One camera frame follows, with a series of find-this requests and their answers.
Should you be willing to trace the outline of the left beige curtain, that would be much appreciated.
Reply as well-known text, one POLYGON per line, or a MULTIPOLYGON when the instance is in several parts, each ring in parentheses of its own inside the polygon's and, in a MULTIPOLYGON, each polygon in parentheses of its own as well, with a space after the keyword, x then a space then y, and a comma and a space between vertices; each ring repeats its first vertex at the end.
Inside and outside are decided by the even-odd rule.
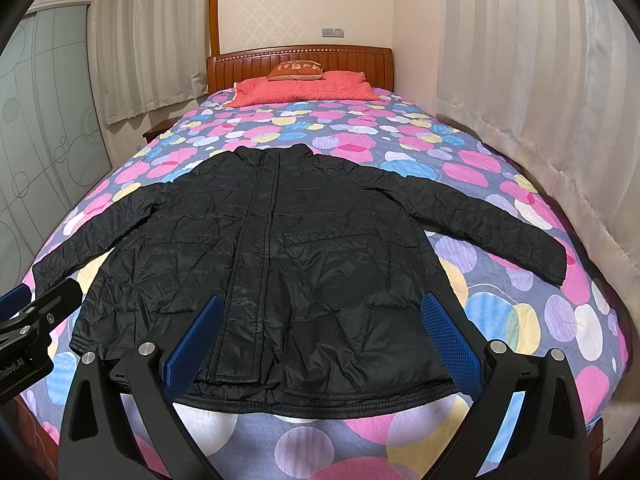
POLYGON ((92 0, 96 100, 104 122, 206 93, 208 0, 92 0))

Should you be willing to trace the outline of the wooden nightstand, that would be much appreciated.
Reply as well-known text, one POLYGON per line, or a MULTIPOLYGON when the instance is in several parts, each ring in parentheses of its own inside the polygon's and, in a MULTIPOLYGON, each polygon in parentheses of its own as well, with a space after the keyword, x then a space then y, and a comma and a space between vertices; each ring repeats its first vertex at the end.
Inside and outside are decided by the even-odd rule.
POLYGON ((142 134, 143 139, 147 144, 153 142, 158 136, 167 132, 170 128, 172 128, 175 123, 178 122, 178 118, 167 118, 159 122, 158 124, 146 130, 145 133, 142 134))

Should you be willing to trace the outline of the wall power outlet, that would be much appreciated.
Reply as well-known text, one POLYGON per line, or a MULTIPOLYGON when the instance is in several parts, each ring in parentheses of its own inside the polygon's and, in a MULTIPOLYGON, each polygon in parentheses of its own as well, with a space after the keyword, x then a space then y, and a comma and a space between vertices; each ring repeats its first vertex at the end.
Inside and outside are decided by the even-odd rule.
POLYGON ((344 38, 345 37, 345 31, 342 28, 322 28, 321 29, 321 37, 322 38, 344 38))

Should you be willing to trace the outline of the red pillow blanket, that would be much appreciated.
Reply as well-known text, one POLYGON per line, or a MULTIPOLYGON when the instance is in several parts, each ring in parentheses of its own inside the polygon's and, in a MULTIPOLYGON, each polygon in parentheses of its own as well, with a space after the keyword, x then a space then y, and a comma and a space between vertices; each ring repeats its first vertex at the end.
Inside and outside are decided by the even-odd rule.
POLYGON ((378 95, 364 73, 330 70, 317 80, 269 80, 250 78, 233 87, 233 98, 224 107, 246 107, 300 101, 376 101, 378 95))

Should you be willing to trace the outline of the orange embroidered cushion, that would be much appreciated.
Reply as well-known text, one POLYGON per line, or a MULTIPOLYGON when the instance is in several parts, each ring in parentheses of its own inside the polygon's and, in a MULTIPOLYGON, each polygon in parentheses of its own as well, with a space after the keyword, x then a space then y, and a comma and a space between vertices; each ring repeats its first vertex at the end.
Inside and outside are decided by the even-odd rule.
POLYGON ((267 76, 268 81, 320 80, 324 70, 320 63, 311 60, 293 60, 278 64, 267 76))

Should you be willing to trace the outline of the frosted glass wardrobe door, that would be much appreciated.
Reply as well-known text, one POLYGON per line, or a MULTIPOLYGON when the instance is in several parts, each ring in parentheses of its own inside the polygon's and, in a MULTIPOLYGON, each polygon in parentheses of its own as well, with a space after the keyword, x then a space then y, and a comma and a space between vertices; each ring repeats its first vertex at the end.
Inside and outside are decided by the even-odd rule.
POLYGON ((1 289, 23 281, 112 169, 91 90, 84 4, 26 15, 1 53, 1 289))

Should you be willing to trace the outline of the beige curtain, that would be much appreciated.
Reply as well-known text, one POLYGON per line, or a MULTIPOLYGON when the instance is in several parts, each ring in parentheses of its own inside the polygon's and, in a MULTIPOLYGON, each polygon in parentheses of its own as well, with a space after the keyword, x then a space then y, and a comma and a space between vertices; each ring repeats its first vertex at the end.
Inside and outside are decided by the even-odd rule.
POLYGON ((206 93, 208 0, 92 0, 96 100, 104 122, 206 93))
POLYGON ((554 198, 639 304, 639 43, 613 0, 445 0, 439 114, 554 198))

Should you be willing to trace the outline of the wooden wall trim post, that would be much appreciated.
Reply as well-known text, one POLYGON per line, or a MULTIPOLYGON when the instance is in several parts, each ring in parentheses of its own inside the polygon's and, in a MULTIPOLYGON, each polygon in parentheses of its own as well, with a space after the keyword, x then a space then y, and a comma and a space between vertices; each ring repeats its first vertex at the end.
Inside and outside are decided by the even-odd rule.
POLYGON ((220 53, 218 0, 208 0, 210 56, 220 53))

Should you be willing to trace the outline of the right beige curtain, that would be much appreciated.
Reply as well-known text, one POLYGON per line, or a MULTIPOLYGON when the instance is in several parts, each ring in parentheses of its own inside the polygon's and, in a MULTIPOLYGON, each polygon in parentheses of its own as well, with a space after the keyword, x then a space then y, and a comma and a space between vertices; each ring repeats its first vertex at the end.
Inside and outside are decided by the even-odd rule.
POLYGON ((613 0, 445 0, 439 114, 554 198, 639 304, 639 43, 613 0))

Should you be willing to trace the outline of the colourful polka dot bedspread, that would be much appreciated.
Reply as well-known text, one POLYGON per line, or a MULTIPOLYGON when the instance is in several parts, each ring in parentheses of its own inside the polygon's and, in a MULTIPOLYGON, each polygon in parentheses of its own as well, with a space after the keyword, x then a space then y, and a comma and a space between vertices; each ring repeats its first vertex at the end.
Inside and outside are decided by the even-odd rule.
MULTIPOLYGON (((190 110, 72 209, 44 244, 52 250, 84 223, 143 185, 167 182, 240 146, 313 151, 429 178, 491 203, 557 238, 567 272, 553 287, 438 229, 427 237, 454 292, 477 326, 519 352, 566 353, 590 434, 628 363, 620 307, 583 256, 560 208, 523 171, 401 96, 373 102, 299 102, 225 108, 222 90, 190 110)), ((416 479, 436 460, 470 407, 461 394, 373 418, 319 420, 270 414, 179 415, 227 479, 416 479)))

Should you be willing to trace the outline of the black puffer jacket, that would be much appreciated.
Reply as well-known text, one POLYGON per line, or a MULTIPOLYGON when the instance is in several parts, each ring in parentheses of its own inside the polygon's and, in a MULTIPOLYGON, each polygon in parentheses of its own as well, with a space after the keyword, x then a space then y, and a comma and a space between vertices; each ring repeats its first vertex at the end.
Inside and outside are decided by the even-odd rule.
POLYGON ((116 360, 218 297, 185 404, 300 418, 383 415, 456 387, 421 322, 457 307, 427 226, 561 285, 562 244, 450 186, 292 148, 238 148, 142 186, 34 265, 43 294, 101 263, 70 348, 116 360))

